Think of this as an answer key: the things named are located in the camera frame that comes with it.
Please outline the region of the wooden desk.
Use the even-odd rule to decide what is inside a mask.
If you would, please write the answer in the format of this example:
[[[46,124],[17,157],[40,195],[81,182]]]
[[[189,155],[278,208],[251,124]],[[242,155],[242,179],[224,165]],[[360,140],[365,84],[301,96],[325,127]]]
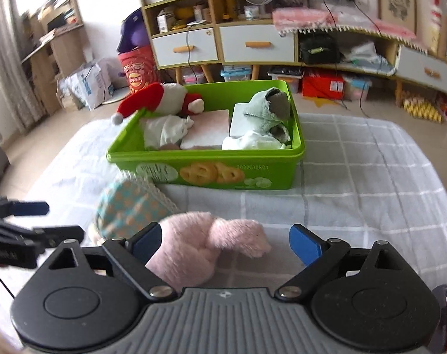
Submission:
[[[47,0],[23,19],[32,51],[22,67],[39,105],[47,115],[63,108],[58,82],[86,63],[86,32],[78,0]]]

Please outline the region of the long wooden tv stand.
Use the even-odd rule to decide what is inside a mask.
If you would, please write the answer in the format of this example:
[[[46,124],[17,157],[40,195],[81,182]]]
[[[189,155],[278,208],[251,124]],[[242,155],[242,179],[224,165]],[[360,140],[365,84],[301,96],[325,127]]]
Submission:
[[[339,65],[350,71],[396,78],[447,94],[447,59],[417,38],[405,40],[357,29],[301,29],[281,35],[328,34],[341,53]]]

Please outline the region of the white crumpled cloth right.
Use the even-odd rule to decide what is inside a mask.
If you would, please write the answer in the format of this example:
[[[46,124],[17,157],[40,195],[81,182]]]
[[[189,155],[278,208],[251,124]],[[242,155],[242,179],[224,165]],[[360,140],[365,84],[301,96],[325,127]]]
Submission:
[[[246,133],[237,138],[226,137],[222,150],[285,150],[286,145],[271,135]]]

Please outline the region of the green plastic bin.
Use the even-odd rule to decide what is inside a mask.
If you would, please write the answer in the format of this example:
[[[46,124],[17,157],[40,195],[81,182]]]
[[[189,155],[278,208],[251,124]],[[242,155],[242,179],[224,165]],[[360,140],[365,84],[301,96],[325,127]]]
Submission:
[[[147,177],[158,184],[210,189],[285,190],[292,187],[305,142],[290,88],[280,80],[229,81],[190,85],[202,96],[205,108],[227,109],[248,102],[259,91],[275,87],[288,96],[291,117],[285,126],[291,146],[285,150],[146,150],[140,121],[155,116],[141,109],[124,122],[107,151],[107,160],[119,169]]]

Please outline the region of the black bag on shelf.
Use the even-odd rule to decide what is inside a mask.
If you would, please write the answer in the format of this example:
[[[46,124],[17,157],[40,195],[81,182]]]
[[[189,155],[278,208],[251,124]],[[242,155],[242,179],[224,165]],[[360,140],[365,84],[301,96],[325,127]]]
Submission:
[[[336,64],[341,61],[341,53],[328,34],[299,34],[299,61],[306,65]]]

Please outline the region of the doll with checked dress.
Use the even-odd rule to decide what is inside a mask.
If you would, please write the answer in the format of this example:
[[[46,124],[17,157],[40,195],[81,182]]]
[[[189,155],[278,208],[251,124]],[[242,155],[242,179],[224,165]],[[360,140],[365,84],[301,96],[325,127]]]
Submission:
[[[177,205],[152,181],[123,172],[104,189],[94,227],[103,240],[127,239],[150,223],[179,212]]]

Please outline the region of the grey checked tablecloth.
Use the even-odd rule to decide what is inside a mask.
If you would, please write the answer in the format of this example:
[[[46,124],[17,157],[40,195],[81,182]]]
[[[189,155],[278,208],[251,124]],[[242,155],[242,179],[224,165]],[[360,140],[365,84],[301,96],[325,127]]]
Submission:
[[[288,190],[162,186],[182,211],[254,219],[266,229],[271,252],[256,260],[222,254],[210,286],[283,284],[302,267],[288,246],[296,223],[354,247],[387,240],[429,287],[447,284],[447,191],[414,140],[381,120],[303,114],[300,122],[306,152]]]

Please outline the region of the pink table runner cloth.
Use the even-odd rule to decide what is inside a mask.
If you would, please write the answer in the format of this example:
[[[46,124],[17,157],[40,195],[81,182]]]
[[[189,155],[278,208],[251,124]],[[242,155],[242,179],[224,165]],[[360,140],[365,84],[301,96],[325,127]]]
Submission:
[[[333,10],[316,10],[305,7],[277,8],[272,21],[278,31],[308,29],[365,30],[378,35],[391,35],[405,40],[416,40],[416,34],[397,24],[391,24],[365,14],[349,14]]]

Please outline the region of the red cardboard box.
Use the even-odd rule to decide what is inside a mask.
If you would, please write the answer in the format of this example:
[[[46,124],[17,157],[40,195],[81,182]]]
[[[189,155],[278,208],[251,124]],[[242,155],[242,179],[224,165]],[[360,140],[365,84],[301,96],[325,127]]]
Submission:
[[[301,94],[304,98],[342,100],[345,81],[335,71],[305,69],[302,75]]]

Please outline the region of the cartoon girl picture frame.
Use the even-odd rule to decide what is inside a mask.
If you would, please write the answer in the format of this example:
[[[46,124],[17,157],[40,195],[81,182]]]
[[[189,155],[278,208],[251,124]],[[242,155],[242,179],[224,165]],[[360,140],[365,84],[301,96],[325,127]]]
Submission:
[[[416,0],[378,0],[379,18],[417,32]]]

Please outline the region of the pink sponge block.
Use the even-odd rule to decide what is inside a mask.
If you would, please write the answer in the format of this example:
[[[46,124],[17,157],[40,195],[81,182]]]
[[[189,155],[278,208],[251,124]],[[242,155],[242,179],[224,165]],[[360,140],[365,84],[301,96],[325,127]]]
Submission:
[[[203,112],[191,116],[194,124],[182,139],[182,150],[221,150],[229,136],[230,114],[227,109]]]

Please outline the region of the white crumpled cloth left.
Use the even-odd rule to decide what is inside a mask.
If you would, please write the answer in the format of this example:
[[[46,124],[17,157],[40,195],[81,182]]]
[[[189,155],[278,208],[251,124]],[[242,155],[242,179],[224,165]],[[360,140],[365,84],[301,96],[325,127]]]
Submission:
[[[145,150],[179,150],[194,121],[190,117],[166,115],[142,118],[139,125],[143,131]]]

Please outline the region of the yellow egg tray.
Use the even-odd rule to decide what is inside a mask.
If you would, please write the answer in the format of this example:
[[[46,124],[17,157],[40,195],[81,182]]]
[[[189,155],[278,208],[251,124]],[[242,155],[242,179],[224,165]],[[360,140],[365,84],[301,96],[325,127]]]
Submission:
[[[411,117],[435,123],[443,122],[443,117],[440,112],[424,98],[407,98],[403,101],[402,108],[411,115]]]

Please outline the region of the clear storage box blue lid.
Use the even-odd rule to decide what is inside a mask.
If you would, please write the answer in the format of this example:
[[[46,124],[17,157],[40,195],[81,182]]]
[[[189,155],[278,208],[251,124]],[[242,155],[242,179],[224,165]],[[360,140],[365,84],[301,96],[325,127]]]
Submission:
[[[224,81],[250,81],[252,67],[250,65],[223,65],[220,75]]]

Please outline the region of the white paper bag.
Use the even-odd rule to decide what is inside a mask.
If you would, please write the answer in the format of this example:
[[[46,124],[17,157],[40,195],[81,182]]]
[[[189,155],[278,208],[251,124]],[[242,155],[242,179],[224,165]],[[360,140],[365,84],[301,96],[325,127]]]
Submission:
[[[57,98],[64,108],[94,110],[113,98],[122,83],[122,70],[113,58],[87,62],[57,81]]]

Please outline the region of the red printed bucket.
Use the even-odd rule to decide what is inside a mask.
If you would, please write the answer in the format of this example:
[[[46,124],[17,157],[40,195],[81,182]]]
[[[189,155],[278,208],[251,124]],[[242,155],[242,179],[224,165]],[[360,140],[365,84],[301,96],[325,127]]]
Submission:
[[[119,61],[127,78],[130,92],[135,93],[153,82],[160,82],[150,45],[119,54]]]

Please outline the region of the wooden shelf cabinet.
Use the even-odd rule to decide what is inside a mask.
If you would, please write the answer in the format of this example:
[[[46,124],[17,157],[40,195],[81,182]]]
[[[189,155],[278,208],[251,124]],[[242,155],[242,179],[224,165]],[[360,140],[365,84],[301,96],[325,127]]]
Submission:
[[[201,70],[214,80],[217,65],[250,65],[256,80],[262,65],[294,65],[297,37],[281,35],[272,21],[272,3],[260,19],[245,19],[244,0],[140,0],[156,67]]]

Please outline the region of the santa hat plush toy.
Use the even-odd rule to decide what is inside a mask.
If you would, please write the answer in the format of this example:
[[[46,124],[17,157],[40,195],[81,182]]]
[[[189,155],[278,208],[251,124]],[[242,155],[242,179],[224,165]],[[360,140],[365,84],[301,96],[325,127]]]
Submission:
[[[185,86],[177,83],[153,82],[126,97],[112,115],[114,125],[136,111],[145,109],[160,116],[201,114],[205,109],[202,96],[190,93]]]

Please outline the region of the white crumpled cloth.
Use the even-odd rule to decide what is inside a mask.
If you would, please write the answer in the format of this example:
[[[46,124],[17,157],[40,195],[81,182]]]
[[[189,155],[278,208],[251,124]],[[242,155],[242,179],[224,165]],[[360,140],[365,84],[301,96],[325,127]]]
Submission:
[[[190,117],[166,115],[142,118],[139,125],[143,131],[145,150],[179,150],[194,121]]]
[[[286,145],[271,135],[246,133],[237,138],[226,137],[222,150],[285,150]]]

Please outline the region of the green grey plush toy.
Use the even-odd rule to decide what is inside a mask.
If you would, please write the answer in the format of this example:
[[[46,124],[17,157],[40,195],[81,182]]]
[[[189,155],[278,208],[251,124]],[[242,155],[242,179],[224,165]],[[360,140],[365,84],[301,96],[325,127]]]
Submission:
[[[243,110],[253,131],[270,134],[285,145],[291,140],[286,127],[291,114],[287,93],[275,87],[255,93]]]

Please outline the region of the pink plush toy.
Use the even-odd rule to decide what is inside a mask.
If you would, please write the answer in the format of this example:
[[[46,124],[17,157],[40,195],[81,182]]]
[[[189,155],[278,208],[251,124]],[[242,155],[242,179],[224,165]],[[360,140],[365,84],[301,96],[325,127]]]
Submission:
[[[271,251],[263,226],[254,220],[189,212],[169,216],[159,224],[162,243],[146,268],[178,292],[210,280],[224,250],[250,258]]]

